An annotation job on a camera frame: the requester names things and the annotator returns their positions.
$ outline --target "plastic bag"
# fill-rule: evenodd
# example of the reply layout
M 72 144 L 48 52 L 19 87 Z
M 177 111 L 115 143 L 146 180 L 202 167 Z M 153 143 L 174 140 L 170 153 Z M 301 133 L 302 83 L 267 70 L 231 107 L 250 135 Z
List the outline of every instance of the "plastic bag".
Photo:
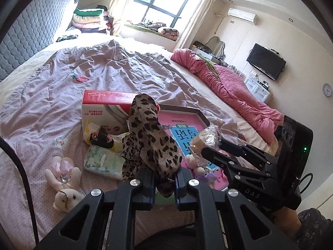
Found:
M 115 180 L 123 180 L 124 162 L 125 159 L 120 156 L 120 153 L 92 145 L 84 159 L 84 169 Z
M 96 145 L 114 152 L 122 152 L 123 138 L 128 134 L 129 132 L 119 135 L 108 134 L 104 127 L 88 121 L 83 133 L 83 139 L 88 145 Z
M 206 129 L 203 129 L 197 136 L 195 136 L 190 142 L 190 150 L 192 155 L 196 159 L 198 166 L 206 166 L 209 161 L 201 156 L 201 150 L 204 147 L 210 147 L 219 150 L 219 137 L 217 135 L 216 128 L 213 123 Z

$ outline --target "window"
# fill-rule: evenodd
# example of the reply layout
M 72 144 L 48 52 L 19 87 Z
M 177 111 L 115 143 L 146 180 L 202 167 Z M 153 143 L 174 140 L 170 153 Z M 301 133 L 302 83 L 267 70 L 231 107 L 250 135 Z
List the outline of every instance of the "window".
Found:
M 133 23 L 163 22 L 174 27 L 189 0 L 134 0 L 131 10 Z

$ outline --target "pink comforter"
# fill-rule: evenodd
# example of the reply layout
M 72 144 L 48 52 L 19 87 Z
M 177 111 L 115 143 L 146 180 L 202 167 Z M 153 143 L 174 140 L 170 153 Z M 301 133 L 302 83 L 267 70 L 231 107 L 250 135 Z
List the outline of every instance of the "pink comforter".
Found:
M 214 67 L 221 81 L 218 80 L 204 60 L 189 49 L 175 50 L 171 60 L 204 81 L 221 100 L 235 109 L 265 142 L 273 142 L 274 131 L 283 121 L 283 114 L 263 102 L 258 102 L 235 73 L 216 65 Z

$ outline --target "person's hand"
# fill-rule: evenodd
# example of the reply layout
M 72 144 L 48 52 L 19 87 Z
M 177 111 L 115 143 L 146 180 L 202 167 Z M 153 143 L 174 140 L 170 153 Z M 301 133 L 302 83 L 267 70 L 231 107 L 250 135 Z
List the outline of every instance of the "person's hand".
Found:
M 289 239 L 294 241 L 297 232 L 302 226 L 302 223 L 298 219 L 297 212 L 290 208 L 283 207 L 274 212 L 273 216 L 275 226 L 277 226 Z

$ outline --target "stack of blankets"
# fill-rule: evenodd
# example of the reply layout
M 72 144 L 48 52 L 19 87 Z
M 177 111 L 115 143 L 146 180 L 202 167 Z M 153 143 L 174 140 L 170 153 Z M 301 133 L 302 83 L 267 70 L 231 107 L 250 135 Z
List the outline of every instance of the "stack of blankets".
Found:
M 135 24 L 136 26 L 141 26 L 144 28 L 148 28 L 151 31 L 157 32 L 163 36 L 165 36 L 166 38 L 172 39 L 172 40 L 176 40 L 179 37 L 179 32 L 178 30 L 171 28 L 171 27 L 167 27 L 167 25 L 165 23 L 162 22 L 139 22 L 138 24 Z
M 76 9 L 72 25 L 82 33 L 108 33 L 112 24 L 109 23 L 109 12 L 104 9 Z

